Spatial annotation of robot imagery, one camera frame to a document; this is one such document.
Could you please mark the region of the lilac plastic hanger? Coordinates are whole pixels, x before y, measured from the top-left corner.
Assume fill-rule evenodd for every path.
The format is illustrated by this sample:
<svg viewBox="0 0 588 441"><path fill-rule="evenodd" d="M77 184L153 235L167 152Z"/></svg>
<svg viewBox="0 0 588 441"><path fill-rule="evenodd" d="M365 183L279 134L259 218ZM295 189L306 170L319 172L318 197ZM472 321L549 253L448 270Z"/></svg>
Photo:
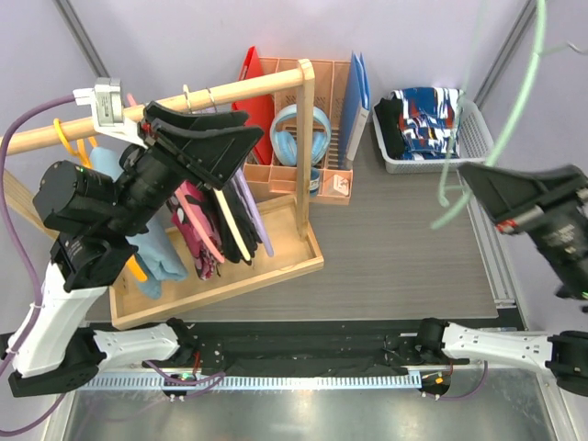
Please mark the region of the lilac plastic hanger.
<svg viewBox="0 0 588 441"><path fill-rule="evenodd" d="M269 238L269 234L264 224L264 221L262 220L261 213L254 200L252 190L246 182L243 166L244 163L241 163L240 166L235 170L233 177L229 180L227 184L234 184L238 195L240 196L244 205L247 207L250 219L256 227L257 233L259 234L259 237L262 241L262 243L258 245L258 248L260 245L262 245L265 248L267 254L270 257L273 257L275 254L274 247Z"/></svg>

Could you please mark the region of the blue patterned garment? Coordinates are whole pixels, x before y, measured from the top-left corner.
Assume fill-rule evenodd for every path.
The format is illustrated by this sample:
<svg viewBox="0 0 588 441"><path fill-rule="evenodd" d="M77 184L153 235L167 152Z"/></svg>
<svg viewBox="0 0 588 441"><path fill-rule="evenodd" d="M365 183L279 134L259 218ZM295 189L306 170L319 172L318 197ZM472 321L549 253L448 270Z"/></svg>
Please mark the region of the blue patterned garment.
<svg viewBox="0 0 588 441"><path fill-rule="evenodd" d="M458 99L461 90L446 87L412 87L390 92L401 105L398 128L404 142L403 160L459 158Z"/></svg>

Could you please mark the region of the black trousers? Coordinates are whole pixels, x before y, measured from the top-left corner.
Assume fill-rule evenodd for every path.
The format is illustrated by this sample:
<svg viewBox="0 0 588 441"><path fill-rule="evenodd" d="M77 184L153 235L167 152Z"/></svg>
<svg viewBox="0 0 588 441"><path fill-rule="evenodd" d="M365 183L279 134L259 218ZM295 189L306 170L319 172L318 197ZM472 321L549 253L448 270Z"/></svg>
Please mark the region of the black trousers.
<svg viewBox="0 0 588 441"><path fill-rule="evenodd" d="M379 122L387 155L390 159L400 160L405 151L405 144L399 127L402 116L402 101L396 97L383 97L375 106L375 116Z"/></svg>

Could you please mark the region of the mint green hanger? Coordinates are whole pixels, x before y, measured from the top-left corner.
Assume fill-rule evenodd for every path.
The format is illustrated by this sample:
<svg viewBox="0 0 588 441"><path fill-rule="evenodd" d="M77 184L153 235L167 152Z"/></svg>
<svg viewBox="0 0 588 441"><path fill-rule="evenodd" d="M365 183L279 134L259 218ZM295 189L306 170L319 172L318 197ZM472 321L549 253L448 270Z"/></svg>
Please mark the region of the mint green hanger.
<svg viewBox="0 0 588 441"><path fill-rule="evenodd" d="M578 45L571 41L566 40L558 46L547 49L545 47L545 38L547 33L548 24L548 7L546 1L536 1L536 24L534 30L533 45L529 52L529 60L526 67L526 73L520 84L518 95L516 100L508 114L508 118L504 123L503 130L500 133L498 140L495 142L490 154L481 163L490 167L492 170L502 156L504 150L507 148L507 144L512 138L514 131L518 125L520 118L522 117L532 89L537 80L537 73L541 60L552 54L570 50L574 53L586 56L587 49L581 49ZM446 212L438 219L430 223L430 228L434 231L439 230L454 220L457 215L466 207L473 193L470 189L466 190L464 186L457 187L458 190L462 191L461 197L453 204L449 205L447 199L447 173L449 167L449 159L443 162L441 177L437 187L437 199L442 207L447 208Z"/></svg>

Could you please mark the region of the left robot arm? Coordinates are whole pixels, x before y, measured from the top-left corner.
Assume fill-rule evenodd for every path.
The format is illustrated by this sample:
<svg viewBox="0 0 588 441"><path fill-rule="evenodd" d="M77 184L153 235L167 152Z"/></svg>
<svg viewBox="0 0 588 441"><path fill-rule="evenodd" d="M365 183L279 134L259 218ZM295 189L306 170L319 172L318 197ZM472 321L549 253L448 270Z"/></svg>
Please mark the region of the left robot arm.
<svg viewBox="0 0 588 441"><path fill-rule="evenodd" d="M57 238L41 301L30 311L34 324L1 337L17 398L64 394L106 368L130 363L191 363L198 345L181 320L106 333L83 326L83 319L137 253L130 237L147 232L180 185L222 189L263 136L244 111L186 114L155 102L140 120L120 117L104 132L128 144L119 177L59 161L46 171L33 199L43 225Z"/></svg>

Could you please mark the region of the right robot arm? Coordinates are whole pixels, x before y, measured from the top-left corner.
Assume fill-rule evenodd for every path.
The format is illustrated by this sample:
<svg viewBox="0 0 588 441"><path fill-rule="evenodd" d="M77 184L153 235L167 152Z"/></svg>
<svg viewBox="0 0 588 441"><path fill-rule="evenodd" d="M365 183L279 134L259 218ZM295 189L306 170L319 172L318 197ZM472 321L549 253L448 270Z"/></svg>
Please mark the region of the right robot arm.
<svg viewBox="0 0 588 441"><path fill-rule="evenodd" d="M492 226L526 235L560 282L562 300L587 300L587 176L575 165L523 172L466 163L458 172ZM423 362L498 363L555 380L568 393L587 394L587 333L495 332L445 319L420 322L414 352Z"/></svg>

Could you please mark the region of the white plastic basket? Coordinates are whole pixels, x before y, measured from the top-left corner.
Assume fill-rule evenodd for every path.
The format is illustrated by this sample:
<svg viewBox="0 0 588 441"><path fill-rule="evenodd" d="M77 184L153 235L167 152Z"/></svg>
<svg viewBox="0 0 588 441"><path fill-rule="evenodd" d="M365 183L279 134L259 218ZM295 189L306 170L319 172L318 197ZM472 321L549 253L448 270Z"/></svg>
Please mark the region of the white plastic basket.
<svg viewBox="0 0 588 441"><path fill-rule="evenodd" d="M379 119L373 108L373 124L379 151L386 171L391 175L410 175L440 173L441 159L434 160L395 160L388 156ZM449 170L455 171L460 165L472 162L483 163L493 148L492 135L476 104L467 98L462 101L460 126L458 130L458 159L449 161Z"/></svg>

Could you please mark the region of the black garment on rack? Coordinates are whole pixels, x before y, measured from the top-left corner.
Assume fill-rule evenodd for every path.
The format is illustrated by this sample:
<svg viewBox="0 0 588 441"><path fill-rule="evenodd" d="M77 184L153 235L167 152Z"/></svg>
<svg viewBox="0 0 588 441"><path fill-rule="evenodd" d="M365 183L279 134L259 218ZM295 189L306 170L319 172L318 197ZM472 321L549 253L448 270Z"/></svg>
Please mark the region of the black garment on rack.
<svg viewBox="0 0 588 441"><path fill-rule="evenodd" d="M261 244L262 241L257 233L256 227L250 219L247 207L242 202L233 183L227 184L222 192L229 204L244 243L253 259L258 245ZM246 263L232 238L231 232L222 215L221 208L214 193L210 192L209 195L211 197L212 213L215 216L216 229L220 237L220 248L225 259L234 264L239 264L240 262Z"/></svg>

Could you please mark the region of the light blue garment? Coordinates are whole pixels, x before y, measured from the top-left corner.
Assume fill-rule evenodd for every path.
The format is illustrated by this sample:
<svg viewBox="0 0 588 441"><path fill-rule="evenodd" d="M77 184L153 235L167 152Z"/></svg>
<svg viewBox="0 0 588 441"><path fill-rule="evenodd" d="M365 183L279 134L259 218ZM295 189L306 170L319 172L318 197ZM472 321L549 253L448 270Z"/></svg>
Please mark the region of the light blue garment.
<svg viewBox="0 0 588 441"><path fill-rule="evenodd" d="M108 148L93 148L90 162L95 170L113 180L122 173L119 155ZM187 278L188 272L156 216L147 222L147 228L146 233L128 237L128 241L138 247L137 261L147 276L145 282L137 282L140 292L158 300L163 293L164 281L182 281Z"/></svg>

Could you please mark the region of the wooden clothes rack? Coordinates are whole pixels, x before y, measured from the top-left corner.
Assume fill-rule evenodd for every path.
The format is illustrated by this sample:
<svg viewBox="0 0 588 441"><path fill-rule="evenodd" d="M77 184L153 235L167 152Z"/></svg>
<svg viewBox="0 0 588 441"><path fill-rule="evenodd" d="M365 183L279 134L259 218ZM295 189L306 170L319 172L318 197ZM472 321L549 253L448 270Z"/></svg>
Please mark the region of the wooden clothes rack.
<svg viewBox="0 0 588 441"><path fill-rule="evenodd" d="M315 72L295 68L123 107L119 88L101 81L65 103L92 114L61 127L8 130L1 150L19 154L103 134L125 143L116 176L96 155L74 150L53 163L40 190L4 178L9 205L53 240L66 298L104 287L112 325L126 330L297 277L322 267L309 225ZM244 111L221 105L296 89L299 106L297 192L256 203L235 187L263 130Z"/></svg>

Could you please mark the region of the blue folder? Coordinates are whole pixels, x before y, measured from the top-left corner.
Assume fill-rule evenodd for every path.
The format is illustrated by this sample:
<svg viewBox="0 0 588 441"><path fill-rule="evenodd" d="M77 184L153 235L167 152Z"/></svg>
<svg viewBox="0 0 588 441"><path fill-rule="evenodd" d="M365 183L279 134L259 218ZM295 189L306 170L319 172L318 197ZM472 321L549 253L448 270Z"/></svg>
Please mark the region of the blue folder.
<svg viewBox="0 0 588 441"><path fill-rule="evenodd" d="M340 169L350 169L356 158L371 108L370 86L362 53L352 52L340 121L338 159Z"/></svg>

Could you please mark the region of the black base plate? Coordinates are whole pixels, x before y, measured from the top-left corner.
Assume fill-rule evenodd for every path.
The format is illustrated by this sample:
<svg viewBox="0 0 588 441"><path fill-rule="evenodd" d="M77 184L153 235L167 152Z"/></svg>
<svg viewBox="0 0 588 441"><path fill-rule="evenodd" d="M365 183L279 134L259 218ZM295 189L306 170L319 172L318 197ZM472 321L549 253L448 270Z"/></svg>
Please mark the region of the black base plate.
<svg viewBox="0 0 588 441"><path fill-rule="evenodd" d="M413 337L421 322L195 322L195 349L159 368L199 368L229 377L352 378L401 375L424 360Z"/></svg>

